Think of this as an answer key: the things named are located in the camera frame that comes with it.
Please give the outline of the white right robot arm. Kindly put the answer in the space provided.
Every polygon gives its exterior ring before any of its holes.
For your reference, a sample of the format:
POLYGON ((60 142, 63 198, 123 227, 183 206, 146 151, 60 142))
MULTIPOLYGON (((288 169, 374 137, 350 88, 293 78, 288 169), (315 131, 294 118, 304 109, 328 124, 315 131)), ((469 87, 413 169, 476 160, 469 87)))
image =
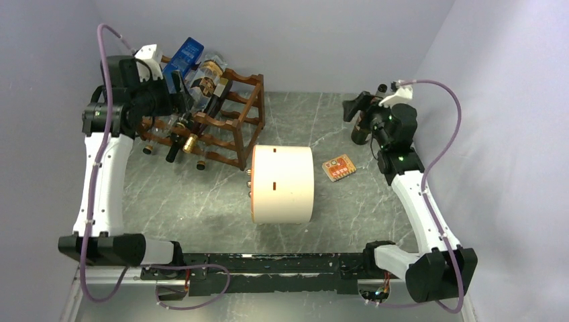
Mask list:
POLYGON ((416 303, 462 302, 478 257, 454 236, 429 194, 427 170, 413 147, 416 109, 406 103, 382 103, 366 91, 344 101, 342 108, 344 121, 358 118, 355 142, 371 138, 378 143, 378 168, 402 203, 418 247, 414 254, 392 241, 370 242, 364 248, 364 273, 371 278, 381 274, 400 278, 416 303))

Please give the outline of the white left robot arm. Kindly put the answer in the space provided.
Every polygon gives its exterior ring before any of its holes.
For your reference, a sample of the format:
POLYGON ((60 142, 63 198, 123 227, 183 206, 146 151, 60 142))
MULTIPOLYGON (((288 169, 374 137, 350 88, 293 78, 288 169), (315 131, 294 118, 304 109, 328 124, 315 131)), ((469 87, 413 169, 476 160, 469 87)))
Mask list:
POLYGON ((126 233, 123 224, 127 160, 143 119, 188 106, 184 92, 169 92, 161 62, 138 54, 101 63, 108 73, 82 114, 87 162, 81 206, 71 235, 58 240, 59 252, 83 266, 158 265, 170 279, 185 272, 177 241, 126 233))

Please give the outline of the dark green wine bottle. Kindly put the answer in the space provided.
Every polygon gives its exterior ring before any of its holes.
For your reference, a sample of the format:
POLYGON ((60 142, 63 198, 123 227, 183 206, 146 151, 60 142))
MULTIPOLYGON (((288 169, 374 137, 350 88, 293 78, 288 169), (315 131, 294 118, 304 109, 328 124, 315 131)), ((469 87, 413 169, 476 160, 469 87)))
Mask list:
MULTIPOLYGON (((370 103, 377 103, 385 97, 388 86, 384 83, 379 84, 374 97, 370 100, 370 103)), ((370 130, 364 127, 364 118, 366 112, 361 109, 358 114, 356 123, 351 133, 351 139, 355 144, 364 145, 370 138, 370 130)))

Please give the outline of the clear glass liquor bottle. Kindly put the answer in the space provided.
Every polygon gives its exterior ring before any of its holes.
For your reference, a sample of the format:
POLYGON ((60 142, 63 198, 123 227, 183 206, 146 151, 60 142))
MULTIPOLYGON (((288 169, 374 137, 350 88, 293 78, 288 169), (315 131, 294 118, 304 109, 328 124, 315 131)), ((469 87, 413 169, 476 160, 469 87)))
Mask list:
POLYGON ((186 88, 194 101, 192 113, 207 106, 226 67, 227 62, 220 53, 206 52, 193 76, 185 80, 186 88))

